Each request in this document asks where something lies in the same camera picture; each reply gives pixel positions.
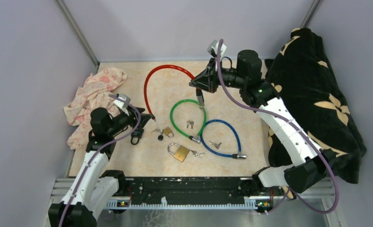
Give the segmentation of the red cable lock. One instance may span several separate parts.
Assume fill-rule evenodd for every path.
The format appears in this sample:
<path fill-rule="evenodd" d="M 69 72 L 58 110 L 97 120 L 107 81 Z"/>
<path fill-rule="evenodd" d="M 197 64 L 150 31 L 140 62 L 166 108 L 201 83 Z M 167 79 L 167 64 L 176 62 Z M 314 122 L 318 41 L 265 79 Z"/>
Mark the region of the red cable lock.
<path fill-rule="evenodd" d="M 153 114 L 153 112 L 151 110 L 151 107 L 150 107 L 150 104 L 149 104 L 149 99 L 148 99 L 148 85 L 149 85 L 149 81 L 150 81 L 151 77 L 153 76 L 153 74 L 155 72 L 159 71 L 159 70 L 164 70 L 164 69 L 177 70 L 177 71 L 180 71 L 180 72 L 183 72 L 184 74 L 186 74 L 190 79 L 195 79 L 195 76 L 190 71 L 188 71 L 187 69 L 185 69 L 183 67 L 174 65 L 174 64 L 164 64 L 164 65 L 160 65 L 160 66 L 157 66 L 157 67 L 153 68 L 148 73 L 148 75 L 146 76 L 145 81 L 144 81 L 144 85 L 143 85 L 144 102 L 145 102 L 146 108 L 148 110 L 148 113 L 152 116 L 152 120 L 153 121 L 156 121 L 156 117 Z"/>

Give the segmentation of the black-headed key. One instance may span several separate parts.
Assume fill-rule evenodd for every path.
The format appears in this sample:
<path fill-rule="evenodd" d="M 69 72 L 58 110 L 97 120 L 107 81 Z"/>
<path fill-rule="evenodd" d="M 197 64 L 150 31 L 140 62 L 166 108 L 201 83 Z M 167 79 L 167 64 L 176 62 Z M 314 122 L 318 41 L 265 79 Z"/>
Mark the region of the black-headed key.
<path fill-rule="evenodd" d="M 160 135 L 158 136 L 159 141 L 163 141 L 164 139 L 164 132 L 161 132 Z"/>

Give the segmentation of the small brass padlock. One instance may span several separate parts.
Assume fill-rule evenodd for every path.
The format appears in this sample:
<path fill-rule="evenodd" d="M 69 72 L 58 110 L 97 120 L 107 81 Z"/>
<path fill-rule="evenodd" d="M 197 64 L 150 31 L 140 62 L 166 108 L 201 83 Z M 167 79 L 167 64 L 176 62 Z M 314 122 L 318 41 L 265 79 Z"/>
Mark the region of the small brass padlock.
<path fill-rule="evenodd" d="M 168 138 L 174 137 L 174 133 L 170 127 L 166 127 L 165 129 L 163 129 L 163 134 L 167 136 Z"/>

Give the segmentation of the green lock key pair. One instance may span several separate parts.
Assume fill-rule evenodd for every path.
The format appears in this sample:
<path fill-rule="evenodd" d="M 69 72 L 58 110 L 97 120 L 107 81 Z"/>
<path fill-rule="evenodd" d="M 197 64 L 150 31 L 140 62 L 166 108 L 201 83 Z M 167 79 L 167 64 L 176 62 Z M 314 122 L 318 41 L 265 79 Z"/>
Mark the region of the green lock key pair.
<path fill-rule="evenodd" d="M 192 120 L 189 120 L 186 122 L 186 128 L 193 128 L 194 127 L 194 122 Z"/>

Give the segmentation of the large brass padlock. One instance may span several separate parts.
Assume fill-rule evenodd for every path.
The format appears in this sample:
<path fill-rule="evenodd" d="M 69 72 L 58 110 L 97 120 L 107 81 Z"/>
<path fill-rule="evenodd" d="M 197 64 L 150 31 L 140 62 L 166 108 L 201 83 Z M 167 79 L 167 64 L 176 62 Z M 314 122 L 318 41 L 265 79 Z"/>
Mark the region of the large brass padlock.
<path fill-rule="evenodd" d="M 174 152 L 172 151 L 173 147 L 177 147 L 177 150 L 174 151 Z M 176 144 L 176 143 L 170 143 L 168 145 L 167 151 L 168 151 L 169 154 L 171 154 L 178 161 L 184 162 L 184 160 L 186 159 L 186 157 L 188 156 L 188 154 L 190 152 L 190 149 L 188 149 L 188 148 L 186 148 L 182 145 Z"/>

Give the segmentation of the green cable lock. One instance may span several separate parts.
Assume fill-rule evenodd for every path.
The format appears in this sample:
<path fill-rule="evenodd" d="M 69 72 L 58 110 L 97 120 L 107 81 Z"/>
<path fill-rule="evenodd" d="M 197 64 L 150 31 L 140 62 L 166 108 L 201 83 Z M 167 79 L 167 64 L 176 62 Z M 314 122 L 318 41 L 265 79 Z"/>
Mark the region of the green cable lock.
<path fill-rule="evenodd" d="M 203 117 L 204 117 L 204 118 L 203 118 L 202 126 L 201 126 L 201 128 L 200 128 L 200 130 L 199 130 L 199 132 L 197 133 L 196 136 L 188 135 L 188 134 L 186 134 L 185 132 L 183 132 L 183 131 L 182 131 L 182 130 L 177 126 L 177 124 L 176 124 L 175 121 L 174 121 L 174 116 L 173 116 L 175 109 L 176 109 L 179 105 L 184 104 L 184 103 L 194 103 L 194 104 L 196 104 L 196 105 L 199 105 L 199 103 L 198 103 L 197 101 L 192 100 L 192 99 L 183 99 L 183 100 L 180 100 L 180 101 L 178 101 L 177 103 L 175 103 L 175 104 L 172 106 L 172 108 L 171 108 L 171 110 L 170 110 L 170 113 L 169 113 L 169 118 L 170 118 L 171 124 L 172 124 L 172 126 L 175 128 L 175 130 L 178 131 L 180 134 L 182 134 L 183 136 L 187 137 L 187 138 L 190 139 L 191 141 L 194 141 L 194 142 L 196 142 L 196 143 L 199 144 L 199 143 L 201 143 L 200 136 L 203 134 L 204 128 L 205 128 L 206 123 L 207 123 L 207 111 L 206 111 L 206 109 L 205 109 L 204 107 L 200 107 L 201 111 L 203 112 Z"/>

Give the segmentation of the silver key bunch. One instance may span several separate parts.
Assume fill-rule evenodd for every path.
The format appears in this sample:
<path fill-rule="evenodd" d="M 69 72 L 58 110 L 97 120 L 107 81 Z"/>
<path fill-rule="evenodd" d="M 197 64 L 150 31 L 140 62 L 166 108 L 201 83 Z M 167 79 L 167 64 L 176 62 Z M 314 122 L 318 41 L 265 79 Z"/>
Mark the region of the silver key bunch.
<path fill-rule="evenodd" d="M 194 151 L 194 150 L 190 150 L 190 152 L 192 152 L 192 154 L 196 157 L 196 158 L 199 158 L 199 157 L 202 157 L 205 155 L 204 152 L 197 152 L 197 151 Z"/>

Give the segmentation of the blue cable lock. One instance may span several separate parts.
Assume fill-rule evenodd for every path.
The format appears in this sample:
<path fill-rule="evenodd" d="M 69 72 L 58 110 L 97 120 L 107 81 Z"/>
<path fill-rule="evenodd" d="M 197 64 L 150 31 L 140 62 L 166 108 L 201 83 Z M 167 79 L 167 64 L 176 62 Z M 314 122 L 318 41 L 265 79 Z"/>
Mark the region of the blue cable lock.
<path fill-rule="evenodd" d="M 224 154 L 224 153 L 220 153 L 220 152 L 217 152 L 217 151 L 214 151 L 213 149 L 209 148 L 209 146 L 206 144 L 206 142 L 204 141 L 204 138 L 203 138 L 203 133 L 200 134 L 200 141 L 202 143 L 202 145 L 208 150 L 210 151 L 212 154 L 215 154 L 217 156 L 220 156 L 220 157 L 226 157 L 226 158 L 233 158 L 233 159 L 246 159 L 247 156 L 245 154 L 242 154 L 242 147 L 241 147 L 241 141 L 240 141 L 240 138 L 238 136 L 238 133 L 236 132 L 236 130 L 234 129 L 233 126 L 231 126 L 228 122 L 224 121 L 224 120 L 220 120 L 220 119 L 213 119 L 213 120 L 209 120 L 205 123 L 205 126 L 204 128 L 211 124 L 211 123 L 214 123 L 214 122 L 218 122 L 218 123 L 222 123 L 224 125 L 226 125 L 229 129 L 231 129 L 231 131 L 233 132 L 234 136 L 235 136 L 235 139 L 237 141 L 237 147 L 238 147 L 238 152 L 236 154 Z"/>

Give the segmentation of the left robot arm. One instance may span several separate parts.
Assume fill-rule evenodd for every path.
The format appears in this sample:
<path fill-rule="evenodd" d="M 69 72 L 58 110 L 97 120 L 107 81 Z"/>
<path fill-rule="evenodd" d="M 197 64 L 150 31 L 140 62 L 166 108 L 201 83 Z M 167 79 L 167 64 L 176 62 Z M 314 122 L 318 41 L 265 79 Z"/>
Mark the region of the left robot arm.
<path fill-rule="evenodd" d="M 146 123 L 153 115 L 132 105 L 120 109 L 113 117 L 107 109 L 99 107 L 90 114 L 91 131 L 81 170 L 72 186 L 59 203 L 48 210 L 53 227 L 95 227 L 102 210 L 113 195 L 126 193 L 128 183 L 120 170 L 105 170 L 117 139 L 115 137 L 131 127 L 128 133 L 140 139 Z"/>

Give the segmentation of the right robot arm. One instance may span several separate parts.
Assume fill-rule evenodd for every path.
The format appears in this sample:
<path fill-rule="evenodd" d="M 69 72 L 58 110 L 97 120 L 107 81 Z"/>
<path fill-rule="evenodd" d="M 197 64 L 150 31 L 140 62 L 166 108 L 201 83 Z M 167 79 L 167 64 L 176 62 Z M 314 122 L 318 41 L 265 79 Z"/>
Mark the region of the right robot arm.
<path fill-rule="evenodd" d="M 286 149 L 291 164 L 266 167 L 256 172 L 253 191 L 266 194 L 271 187 L 287 186 L 302 193 L 330 173 L 336 154 L 316 144 L 289 113 L 276 89 L 261 78 L 262 61 L 253 50 L 240 51 L 236 68 L 222 66 L 222 54 L 208 50 L 212 58 L 206 68 L 189 82 L 191 87 L 214 93 L 218 86 L 240 91 L 242 107 L 250 109 L 273 130 Z"/>

